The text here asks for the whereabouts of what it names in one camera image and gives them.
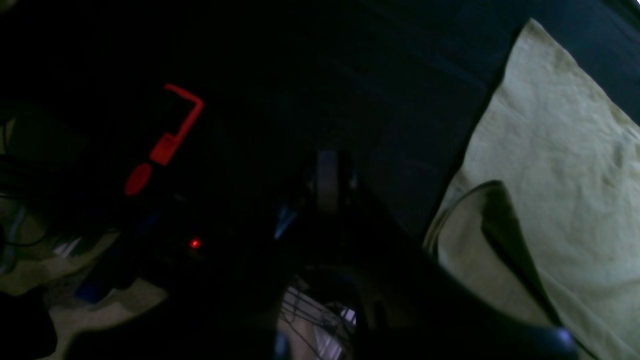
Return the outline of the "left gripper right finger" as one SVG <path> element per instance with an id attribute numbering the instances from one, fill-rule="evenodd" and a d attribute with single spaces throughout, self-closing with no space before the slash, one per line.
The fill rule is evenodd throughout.
<path id="1" fill-rule="evenodd" d="M 364 185 L 346 210 L 357 360 L 576 360 L 562 326 L 528 325 L 455 280 Z"/>

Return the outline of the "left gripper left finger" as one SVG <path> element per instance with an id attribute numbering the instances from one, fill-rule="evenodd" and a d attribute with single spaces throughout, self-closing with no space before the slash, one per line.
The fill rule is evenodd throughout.
<path id="1" fill-rule="evenodd" d="M 234 219 L 174 200 L 119 235 L 80 285 L 91 304 L 140 277 L 167 291 L 148 312 L 76 335 L 67 360 L 289 360 L 277 322 L 300 268 L 291 226 L 313 207 L 290 190 Z"/>

